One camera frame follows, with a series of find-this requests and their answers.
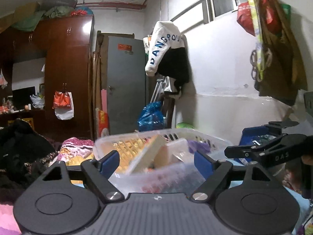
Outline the purple tissue pack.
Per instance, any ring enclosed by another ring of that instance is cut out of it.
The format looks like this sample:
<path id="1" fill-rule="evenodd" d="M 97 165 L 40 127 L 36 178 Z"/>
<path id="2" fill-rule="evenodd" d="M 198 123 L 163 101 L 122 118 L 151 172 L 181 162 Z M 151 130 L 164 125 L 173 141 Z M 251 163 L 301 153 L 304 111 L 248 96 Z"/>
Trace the purple tissue pack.
<path id="1" fill-rule="evenodd" d="M 194 154 L 198 150 L 203 151 L 206 154 L 211 153 L 211 147 L 208 143 L 192 141 L 192 140 L 188 140 L 187 143 L 188 143 L 189 153 L 191 154 Z"/>

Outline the blue shopping bag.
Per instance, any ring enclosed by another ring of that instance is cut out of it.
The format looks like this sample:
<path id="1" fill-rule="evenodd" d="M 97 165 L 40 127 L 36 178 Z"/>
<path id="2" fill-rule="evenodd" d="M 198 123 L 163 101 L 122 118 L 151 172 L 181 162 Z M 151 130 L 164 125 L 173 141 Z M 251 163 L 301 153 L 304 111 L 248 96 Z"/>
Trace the blue shopping bag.
<path id="1" fill-rule="evenodd" d="M 262 145 L 280 136 L 281 133 L 281 128 L 271 125 L 245 128 L 242 131 L 239 145 Z"/>

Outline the pink floral bedding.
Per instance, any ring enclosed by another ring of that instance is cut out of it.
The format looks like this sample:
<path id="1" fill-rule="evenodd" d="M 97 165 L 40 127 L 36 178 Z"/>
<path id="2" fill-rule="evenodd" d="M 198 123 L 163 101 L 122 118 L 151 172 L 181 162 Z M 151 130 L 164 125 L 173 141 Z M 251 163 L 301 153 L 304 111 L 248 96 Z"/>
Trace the pink floral bedding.
<path id="1" fill-rule="evenodd" d="M 83 161 L 94 159 L 94 142 L 90 139 L 69 138 L 62 143 L 60 151 L 49 163 L 49 167 L 57 161 L 64 161 L 67 166 L 80 165 Z"/>

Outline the brown hanging bags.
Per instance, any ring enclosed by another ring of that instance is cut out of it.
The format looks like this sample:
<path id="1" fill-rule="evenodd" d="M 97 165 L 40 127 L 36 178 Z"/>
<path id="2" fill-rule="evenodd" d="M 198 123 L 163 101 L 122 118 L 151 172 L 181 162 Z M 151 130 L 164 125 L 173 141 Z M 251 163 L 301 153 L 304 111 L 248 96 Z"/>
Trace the brown hanging bags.
<path id="1" fill-rule="evenodd" d="M 301 52 L 290 26 L 290 13 L 278 0 L 247 0 L 256 37 L 250 56 L 251 77 L 261 97 L 272 97 L 288 106 L 307 89 Z"/>

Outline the white plastic laundry basket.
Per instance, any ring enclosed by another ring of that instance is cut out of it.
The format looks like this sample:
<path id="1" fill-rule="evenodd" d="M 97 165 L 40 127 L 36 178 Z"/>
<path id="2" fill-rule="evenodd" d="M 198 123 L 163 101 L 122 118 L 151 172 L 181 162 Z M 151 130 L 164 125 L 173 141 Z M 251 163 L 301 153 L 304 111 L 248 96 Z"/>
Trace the white plastic laundry basket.
<path id="1" fill-rule="evenodd" d="M 167 144 L 143 172 L 126 175 L 130 162 L 157 134 L 163 136 Z M 216 160 L 224 159 L 224 150 L 231 145 L 230 141 L 194 129 L 175 128 L 105 136 L 96 140 L 93 154 L 100 160 L 112 150 L 118 151 L 120 164 L 109 181 L 125 196 L 129 193 L 190 194 L 204 179 L 194 166 L 194 154 L 189 153 L 188 140 L 208 143 L 211 153 L 207 155 Z"/>

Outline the wooden box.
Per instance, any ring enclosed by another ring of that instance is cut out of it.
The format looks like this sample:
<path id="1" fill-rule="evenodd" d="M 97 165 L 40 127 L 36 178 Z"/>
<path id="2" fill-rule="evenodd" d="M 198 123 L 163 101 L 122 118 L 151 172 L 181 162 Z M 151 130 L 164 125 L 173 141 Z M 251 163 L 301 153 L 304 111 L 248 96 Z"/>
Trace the wooden box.
<path id="1" fill-rule="evenodd" d="M 166 144 L 167 141 L 160 134 L 153 136 L 148 141 L 141 153 L 130 162 L 130 165 L 125 174 L 131 175 L 143 172 L 151 165 L 158 152 Z"/>

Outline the orange white hanging bag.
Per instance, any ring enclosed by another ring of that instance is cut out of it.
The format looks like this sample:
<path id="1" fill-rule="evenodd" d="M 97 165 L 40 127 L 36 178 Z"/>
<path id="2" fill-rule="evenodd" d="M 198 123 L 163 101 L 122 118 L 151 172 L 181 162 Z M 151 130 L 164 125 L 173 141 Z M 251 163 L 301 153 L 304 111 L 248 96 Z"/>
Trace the orange white hanging bag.
<path id="1" fill-rule="evenodd" d="M 59 120 L 71 120 L 74 118 L 74 103 L 71 92 L 55 91 L 52 106 L 55 116 Z"/>

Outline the dark clothes pile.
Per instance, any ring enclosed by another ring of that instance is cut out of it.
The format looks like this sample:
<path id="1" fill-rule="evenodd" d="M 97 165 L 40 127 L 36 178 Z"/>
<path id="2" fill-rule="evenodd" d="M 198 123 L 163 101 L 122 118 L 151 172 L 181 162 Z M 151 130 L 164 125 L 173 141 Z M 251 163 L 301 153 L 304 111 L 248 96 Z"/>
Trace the dark clothes pile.
<path id="1" fill-rule="evenodd" d="M 54 146 L 24 120 L 1 129 L 1 203 L 14 203 L 57 155 Z"/>

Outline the blue plastic bag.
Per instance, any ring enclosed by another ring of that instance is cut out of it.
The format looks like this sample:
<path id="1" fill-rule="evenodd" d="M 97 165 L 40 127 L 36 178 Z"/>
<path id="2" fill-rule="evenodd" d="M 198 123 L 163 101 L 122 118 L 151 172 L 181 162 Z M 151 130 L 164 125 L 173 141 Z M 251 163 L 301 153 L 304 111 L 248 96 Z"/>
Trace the blue plastic bag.
<path id="1" fill-rule="evenodd" d="M 161 111 L 161 101 L 151 102 L 146 105 L 137 120 L 138 131 L 146 132 L 165 128 L 164 115 Z"/>

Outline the red hanging bag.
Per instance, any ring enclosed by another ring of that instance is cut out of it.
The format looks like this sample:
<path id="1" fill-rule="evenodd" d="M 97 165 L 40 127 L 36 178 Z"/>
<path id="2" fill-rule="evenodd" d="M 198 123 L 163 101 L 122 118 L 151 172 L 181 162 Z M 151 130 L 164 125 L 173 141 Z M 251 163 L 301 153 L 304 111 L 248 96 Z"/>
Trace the red hanging bag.
<path id="1" fill-rule="evenodd" d="M 237 22 L 249 34 L 255 36 L 253 20 L 251 17 L 250 5 L 248 2 L 241 3 L 238 6 Z"/>

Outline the grey metal door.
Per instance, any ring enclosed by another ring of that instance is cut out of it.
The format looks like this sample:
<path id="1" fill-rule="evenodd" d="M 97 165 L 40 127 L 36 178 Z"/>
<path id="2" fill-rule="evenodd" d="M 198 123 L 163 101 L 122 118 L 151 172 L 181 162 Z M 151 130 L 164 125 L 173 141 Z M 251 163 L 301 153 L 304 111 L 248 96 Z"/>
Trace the grey metal door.
<path id="1" fill-rule="evenodd" d="M 143 41 L 109 37 L 107 105 L 110 134 L 131 133 L 145 106 L 145 50 Z"/>

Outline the white black hanging jacket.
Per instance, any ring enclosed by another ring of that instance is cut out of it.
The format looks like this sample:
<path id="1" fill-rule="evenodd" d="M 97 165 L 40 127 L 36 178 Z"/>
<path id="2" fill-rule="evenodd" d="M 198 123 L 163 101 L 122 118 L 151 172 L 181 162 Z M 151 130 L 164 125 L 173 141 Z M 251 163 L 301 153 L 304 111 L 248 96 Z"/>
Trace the white black hanging jacket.
<path id="1" fill-rule="evenodd" d="M 178 99 L 189 82 L 187 49 L 178 27 L 171 21 L 158 21 L 148 48 L 145 73 L 148 77 L 165 77 L 165 94 Z"/>

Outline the dark red wooden wardrobe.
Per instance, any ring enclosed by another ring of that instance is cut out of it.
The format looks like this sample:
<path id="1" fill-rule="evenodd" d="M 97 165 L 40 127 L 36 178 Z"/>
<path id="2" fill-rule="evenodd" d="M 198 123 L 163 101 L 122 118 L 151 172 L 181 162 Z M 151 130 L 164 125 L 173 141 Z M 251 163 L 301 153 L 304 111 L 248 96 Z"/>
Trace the dark red wooden wardrobe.
<path id="1" fill-rule="evenodd" d="M 42 20 L 33 32 L 12 27 L 1 33 L 1 69 L 12 94 L 13 65 L 23 62 L 27 74 L 35 75 L 31 62 L 45 59 L 45 107 L 14 114 L 14 118 L 32 118 L 39 134 L 63 141 L 70 137 L 92 138 L 91 115 L 91 38 L 92 15 Z M 74 117 L 59 120 L 52 107 L 56 91 L 72 94 Z"/>

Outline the green cloth atop wardrobe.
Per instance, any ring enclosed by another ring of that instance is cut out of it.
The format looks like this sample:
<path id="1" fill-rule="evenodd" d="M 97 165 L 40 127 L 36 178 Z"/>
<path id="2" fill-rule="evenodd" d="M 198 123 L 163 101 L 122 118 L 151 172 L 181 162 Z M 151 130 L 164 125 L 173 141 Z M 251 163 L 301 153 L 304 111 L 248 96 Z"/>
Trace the green cloth atop wardrobe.
<path id="1" fill-rule="evenodd" d="M 12 24 L 11 27 L 19 31 L 32 32 L 41 20 L 62 18 L 69 16 L 73 11 L 74 8 L 70 6 L 55 6 L 48 11 L 35 12 L 34 15 Z"/>

